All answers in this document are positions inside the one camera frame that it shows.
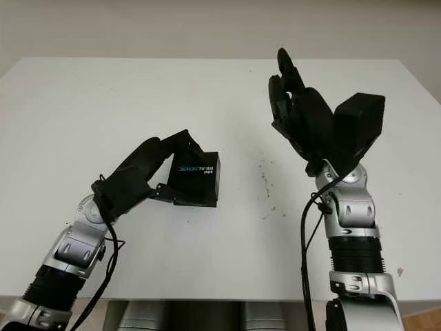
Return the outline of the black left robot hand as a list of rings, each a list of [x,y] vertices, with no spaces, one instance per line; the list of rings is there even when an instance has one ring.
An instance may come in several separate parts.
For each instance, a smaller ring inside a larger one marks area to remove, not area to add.
[[[104,221],[116,221],[146,199],[203,207],[206,199],[196,193],[158,184],[151,188],[148,181],[171,155],[188,154],[203,162],[203,150],[187,129],[163,140],[152,137],[142,142],[106,179],[92,184],[94,202]]]

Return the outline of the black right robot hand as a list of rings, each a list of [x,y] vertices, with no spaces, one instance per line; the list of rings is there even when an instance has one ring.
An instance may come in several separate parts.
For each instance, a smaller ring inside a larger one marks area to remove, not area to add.
[[[332,143],[332,111],[322,95],[307,87],[284,48],[277,52],[279,75],[269,78],[272,126],[307,162],[306,173],[318,174]]]

